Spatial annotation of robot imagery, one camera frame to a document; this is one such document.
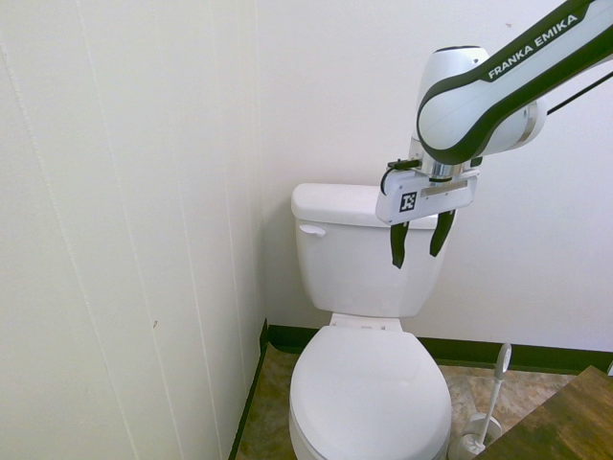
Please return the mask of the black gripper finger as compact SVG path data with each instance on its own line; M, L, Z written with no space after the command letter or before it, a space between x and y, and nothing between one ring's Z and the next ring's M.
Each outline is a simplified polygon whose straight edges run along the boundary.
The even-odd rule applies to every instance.
M437 224L435 227L435 231L432 235L429 248L429 254L432 257L437 257L441 253L452 228L455 215L455 210L445 211L438 214Z
M405 240L409 230L409 222L394 224L390 227L390 243L392 251L392 264L402 268L405 260Z

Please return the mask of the white gripper body with marker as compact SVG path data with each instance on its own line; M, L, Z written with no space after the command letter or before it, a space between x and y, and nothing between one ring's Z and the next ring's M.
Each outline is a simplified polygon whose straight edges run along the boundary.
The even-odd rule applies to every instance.
M389 225L401 224L460 209L474 199L480 171L469 169L450 181L435 183L417 171L392 171L382 179L376 216Z

